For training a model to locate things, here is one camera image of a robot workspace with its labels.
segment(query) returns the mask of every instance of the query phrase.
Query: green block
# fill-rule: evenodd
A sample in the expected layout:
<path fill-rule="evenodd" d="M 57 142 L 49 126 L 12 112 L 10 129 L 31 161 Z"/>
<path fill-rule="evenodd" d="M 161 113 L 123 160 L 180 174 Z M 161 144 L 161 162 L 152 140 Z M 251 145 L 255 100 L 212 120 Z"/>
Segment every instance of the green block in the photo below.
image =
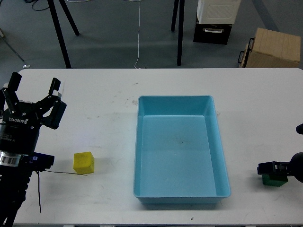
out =
<path fill-rule="evenodd" d="M 287 183 L 287 176 L 277 176 L 277 175 L 262 175 L 262 181 L 264 185 L 280 187 L 283 184 Z"/>

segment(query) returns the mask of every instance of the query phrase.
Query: black cable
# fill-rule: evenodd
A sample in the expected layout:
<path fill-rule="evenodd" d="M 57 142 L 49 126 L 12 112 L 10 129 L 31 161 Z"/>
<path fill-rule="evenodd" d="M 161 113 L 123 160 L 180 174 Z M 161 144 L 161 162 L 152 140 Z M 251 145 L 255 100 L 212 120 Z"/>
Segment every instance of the black cable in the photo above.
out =
<path fill-rule="evenodd" d="M 56 171 L 50 171 L 50 170 L 45 170 L 46 172 L 50 172 L 50 173 L 60 173 L 60 174 L 75 174 L 75 175 L 83 175 L 83 176 L 87 176 L 85 174 L 76 174 L 76 173 L 68 173 L 68 172 L 56 172 Z"/>
<path fill-rule="evenodd" d="M 45 8 L 45 9 L 34 9 L 34 5 L 39 1 L 39 0 L 23 0 L 25 3 L 33 3 L 32 4 L 32 9 L 34 11 L 44 11 L 47 10 L 49 7 Z"/>
<path fill-rule="evenodd" d="M 38 196 L 39 196 L 39 208 L 40 208 L 40 213 L 41 213 L 41 200 L 40 200 L 40 175 L 39 175 L 39 171 L 36 171 L 37 175 L 38 175 Z"/>

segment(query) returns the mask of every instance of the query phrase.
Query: wire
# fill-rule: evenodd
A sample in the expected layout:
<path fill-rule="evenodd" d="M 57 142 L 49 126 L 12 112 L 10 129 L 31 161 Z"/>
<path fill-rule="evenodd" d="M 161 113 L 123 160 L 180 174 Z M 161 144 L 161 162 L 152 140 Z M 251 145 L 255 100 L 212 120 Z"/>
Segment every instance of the wire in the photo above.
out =
<path fill-rule="evenodd" d="M 46 172 L 50 173 L 59 173 L 59 174 L 75 174 L 75 175 L 82 175 L 82 176 L 87 176 L 86 174 L 76 174 L 76 173 L 68 173 L 68 172 L 56 172 L 56 171 L 50 171 L 50 170 L 45 170 Z"/>
<path fill-rule="evenodd" d="M 60 174 L 76 174 L 76 173 L 68 173 L 68 172 L 56 172 L 56 171 L 50 171 L 50 170 L 45 170 L 46 172 L 51 172 L 51 173 L 60 173 Z M 40 209 L 40 213 L 41 213 L 41 199 L 40 199 L 40 171 L 36 171 L 37 175 L 38 175 L 38 197 L 39 197 L 39 209 Z"/>
<path fill-rule="evenodd" d="M 39 175 L 39 171 L 36 171 L 37 175 L 38 175 L 38 196 L 39 196 L 39 208 L 40 208 L 40 213 L 41 213 L 41 200 L 40 200 L 40 175 Z"/>
<path fill-rule="evenodd" d="M 39 0 L 23 0 L 25 3 L 33 3 L 32 4 L 32 9 L 34 11 L 44 11 L 47 10 L 49 7 L 46 7 L 45 9 L 34 9 L 34 5 L 39 1 Z"/>
<path fill-rule="evenodd" d="M 136 63 L 134 64 L 134 68 L 135 69 L 138 69 L 137 67 L 136 67 L 136 64 L 138 63 L 138 60 L 139 60 L 139 50 L 140 50 L 140 48 L 139 48 L 139 44 L 140 44 L 140 11 L 141 11 L 141 1 L 142 0 L 129 0 L 129 1 L 133 1 L 133 2 L 139 2 L 139 26 L 138 26 L 138 57 L 137 57 L 137 61 L 136 61 Z"/>

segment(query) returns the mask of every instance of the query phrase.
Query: blue tray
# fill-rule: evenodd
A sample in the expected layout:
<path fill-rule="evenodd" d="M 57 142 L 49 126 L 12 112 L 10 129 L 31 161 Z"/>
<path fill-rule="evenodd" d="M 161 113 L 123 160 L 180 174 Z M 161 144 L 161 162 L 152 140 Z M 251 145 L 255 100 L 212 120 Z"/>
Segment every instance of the blue tray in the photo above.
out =
<path fill-rule="evenodd" d="M 217 203 L 231 190 L 211 96 L 141 96 L 134 195 L 142 203 Z"/>

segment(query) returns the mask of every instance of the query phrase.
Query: yellow cube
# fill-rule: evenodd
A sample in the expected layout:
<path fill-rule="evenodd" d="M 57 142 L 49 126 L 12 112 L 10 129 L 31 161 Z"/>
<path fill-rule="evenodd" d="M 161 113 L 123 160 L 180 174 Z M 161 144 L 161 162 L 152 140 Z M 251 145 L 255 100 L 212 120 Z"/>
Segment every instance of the yellow cube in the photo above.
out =
<path fill-rule="evenodd" d="M 95 170 L 94 157 L 90 151 L 75 153 L 73 169 L 78 174 L 91 174 Z"/>

